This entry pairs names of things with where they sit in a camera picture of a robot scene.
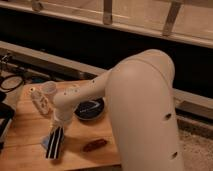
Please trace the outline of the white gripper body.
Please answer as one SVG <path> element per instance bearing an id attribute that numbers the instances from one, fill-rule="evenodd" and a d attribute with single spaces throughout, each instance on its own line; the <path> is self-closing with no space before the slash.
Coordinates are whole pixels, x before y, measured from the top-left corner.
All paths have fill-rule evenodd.
<path id="1" fill-rule="evenodd" d="M 51 121 L 51 131 L 54 132 L 58 127 L 66 127 L 72 122 L 74 111 L 72 109 L 60 110 L 55 108 Z"/>

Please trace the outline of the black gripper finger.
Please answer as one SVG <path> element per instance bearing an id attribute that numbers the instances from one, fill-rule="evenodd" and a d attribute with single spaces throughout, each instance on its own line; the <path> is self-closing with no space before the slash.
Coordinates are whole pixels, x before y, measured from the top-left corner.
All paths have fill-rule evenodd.
<path id="1" fill-rule="evenodd" d="M 49 159 L 57 158 L 58 141 L 60 138 L 60 128 L 57 128 L 50 136 L 46 157 Z"/>
<path id="2" fill-rule="evenodd" d="M 53 141 L 53 147 L 52 147 L 52 158 L 57 159 L 59 155 L 59 148 L 61 141 L 64 137 L 64 130 L 62 127 L 59 127 L 55 131 L 54 141 Z"/>

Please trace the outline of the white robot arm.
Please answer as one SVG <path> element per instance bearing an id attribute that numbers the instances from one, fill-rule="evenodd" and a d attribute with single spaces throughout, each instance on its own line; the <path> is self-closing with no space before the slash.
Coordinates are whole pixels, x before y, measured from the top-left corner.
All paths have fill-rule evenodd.
<path id="1" fill-rule="evenodd" d="M 42 91 L 64 125 L 81 102 L 104 97 L 123 171 L 184 171 L 173 99 L 175 68 L 156 49 L 130 56 L 80 87 Z"/>

